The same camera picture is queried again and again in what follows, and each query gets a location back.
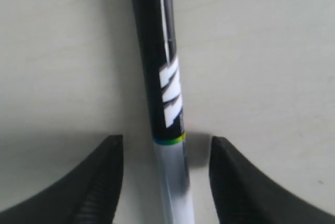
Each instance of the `white surface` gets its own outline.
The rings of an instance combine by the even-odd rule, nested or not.
[[[335,214],[335,0],[174,0],[188,130]],[[0,0],[0,209],[125,136],[115,222],[163,223],[130,0]],[[217,223],[207,168],[197,223]]]

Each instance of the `rainbow stripe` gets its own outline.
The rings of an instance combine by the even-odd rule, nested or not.
[[[156,144],[160,144],[160,145],[173,145],[173,144],[178,144],[182,142],[185,138],[186,138],[186,133],[183,133],[180,137],[175,138],[175,139],[165,139],[165,140],[153,139],[153,141]]]

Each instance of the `white logo lettering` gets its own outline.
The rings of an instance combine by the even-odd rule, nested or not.
[[[160,71],[159,76],[163,89],[165,125],[170,127],[183,107],[177,56]]]

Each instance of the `colorful stripe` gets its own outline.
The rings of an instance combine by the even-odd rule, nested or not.
[[[183,135],[175,139],[165,139],[165,140],[153,139],[153,141],[156,144],[160,144],[160,145],[173,145],[173,144],[182,142],[185,138],[186,138],[186,133],[183,133]]]

